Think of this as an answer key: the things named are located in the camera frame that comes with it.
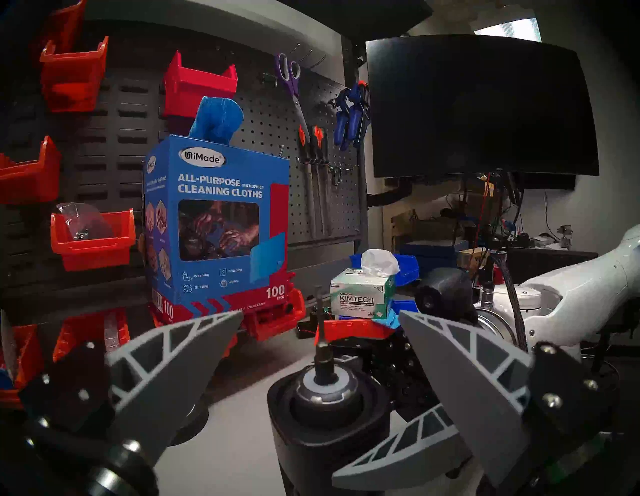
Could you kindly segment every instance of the red tray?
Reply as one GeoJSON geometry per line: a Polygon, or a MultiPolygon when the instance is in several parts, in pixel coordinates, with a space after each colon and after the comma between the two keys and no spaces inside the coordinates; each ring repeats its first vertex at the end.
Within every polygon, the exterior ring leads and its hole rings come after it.
{"type": "Polygon", "coordinates": [[[295,328],[298,321],[303,319],[306,314],[307,309],[302,293],[299,289],[291,289],[285,303],[259,312],[245,314],[243,326],[258,341],[264,341],[295,328]],[[286,311],[288,305],[293,306],[289,313],[286,311]]]}
{"type": "Polygon", "coordinates": [[[45,136],[38,160],[15,163],[0,154],[0,204],[52,202],[58,197],[60,152],[45,136]]]}
{"type": "Polygon", "coordinates": [[[66,271],[127,265],[129,248],[136,242],[133,209],[110,212],[102,217],[111,225],[114,237],[74,241],[62,214],[51,214],[51,249],[62,255],[66,271]]]}
{"type": "Polygon", "coordinates": [[[80,0],[75,5],[52,12],[46,18],[40,34],[31,44],[31,52],[35,55],[33,57],[34,61],[38,60],[40,52],[42,52],[49,40],[53,42],[60,53],[69,52],[73,48],[80,32],[85,5],[86,0],[80,0]]]}
{"type": "Polygon", "coordinates": [[[85,341],[104,342],[104,316],[111,312],[116,314],[116,320],[118,321],[118,341],[120,345],[128,343],[129,326],[127,325],[127,314],[122,308],[71,317],[62,324],[56,347],[53,349],[53,361],[57,362],[74,347],[85,341]]]}
{"type": "Polygon", "coordinates": [[[95,109],[107,61],[109,37],[95,52],[56,53],[49,41],[40,55],[42,95],[51,112],[90,112],[95,109]]]}
{"type": "MultiPolygon", "coordinates": [[[[327,342],[336,341],[346,337],[365,337],[368,339],[386,339],[395,331],[382,324],[378,324],[370,319],[349,319],[324,321],[324,337],[327,342]]],[[[316,329],[316,340],[318,344],[319,332],[316,329]]]]}
{"type": "Polygon", "coordinates": [[[182,56],[176,51],[164,74],[164,113],[196,117],[202,97],[233,98],[238,76],[231,65],[222,75],[182,66],[182,56]]]}
{"type": "Polygon", "coordinates": [[[13,381],[15,389],[0,390],[0,408],[21,410],[22,403],[18,391],[44,369],[42,350],[36,329],[38,326],[14,326],[15,343],[20,349],[18,354],[18,376],[13,381]]]}

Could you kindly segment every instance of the bolt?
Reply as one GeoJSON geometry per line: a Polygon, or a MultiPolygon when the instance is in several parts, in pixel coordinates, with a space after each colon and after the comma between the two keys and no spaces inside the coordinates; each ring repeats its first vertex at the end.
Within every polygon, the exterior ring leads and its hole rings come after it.
{"type": "Polygon", "coordinates": [[[584,383],[585,386],[587,386],[588,389],[591,389],[592,391],[598,390],[598,383],[593,379],[585,379],[582,382],[584,383]]]}
{"type": "Polygon", "coordinates": [[[557,394],[546,393],[542,397],[542,399],[547,402],[547,406],[549,408],[560,408],[562,406],[562,398],[560,398],[557,394]]]}

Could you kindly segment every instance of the black pegboard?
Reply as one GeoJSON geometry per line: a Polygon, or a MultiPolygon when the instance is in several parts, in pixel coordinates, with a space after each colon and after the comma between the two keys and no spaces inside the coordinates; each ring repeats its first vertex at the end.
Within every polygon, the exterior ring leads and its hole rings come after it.
{"type": "MultiPolygon", "coordinates": [[[[353,149],[339,152],[332,144],[335,111],[328,101],[341,85],[303,69],[300,102],[305,118],[328,129],[331,166],[343,170],[342,182],[328,186],[331,229],[313,238],[305,169],[296,161],[298,122],[287,90],[268,76],[274,73],[271,54],[186,29],[123,21],[85,22],[76,51],[95,50],[105,35],[109,36],[107,70],[93,112],[48,113],[33,74],[16,81],[8,111],[0,116],[0,151],[14,161],[37,158],[40,141],[51,136],[63,156],[59,201],[86,202],[101,211],[133,208],[140,234],[142,159],[170,132],[186,134],[192,122],[163,117],[162,79],[178,49],[185,67],[220,74],[236,64],[235,100],[244,111],[244,122],[232,145],[274,155],[284,147],[282,156],[290,159],[289,244],[314,246],[359,236],[356,154],[353,149]]],[[[319,172],[324,178],[322,168],[319,172]]],[[[318,210],[317,197],[314,203],[318,210]]],[[[38,299],[51,291],[143,274],[135,247],[128,266],[64,271],[50,245],[49,215],[54,205],[0,205],[0,301],[5,307],[16,299],[24,304],[26,298],[38,305],[38,299]]],[[[319,214],[316,222],[320,224],[319,214]]]]}

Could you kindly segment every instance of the kimtech box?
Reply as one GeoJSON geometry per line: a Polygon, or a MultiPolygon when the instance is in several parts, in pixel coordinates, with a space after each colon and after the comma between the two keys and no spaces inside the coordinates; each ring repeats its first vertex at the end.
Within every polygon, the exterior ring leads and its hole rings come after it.
{"type": "Polygon", "coordinates": [[[145,164],[146,271],[163,321],[286,301],[287,159],[172,134],[145,164]]]}
{"type": "Polygon", "coordinates": [[[394,276],[373,277],[345,269],[331,280],[331,312],[360,319],[386,319],[396,291],[394,276]]]}

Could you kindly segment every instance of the monitor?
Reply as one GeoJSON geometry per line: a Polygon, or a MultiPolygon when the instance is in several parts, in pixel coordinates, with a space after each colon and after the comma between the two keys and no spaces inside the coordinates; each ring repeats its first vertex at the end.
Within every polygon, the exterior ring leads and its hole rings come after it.
{"type": "Polygon", "coordinates": [[[598,175],[575,52],[478,35],[367,42],[374,175],[598,175]]]}

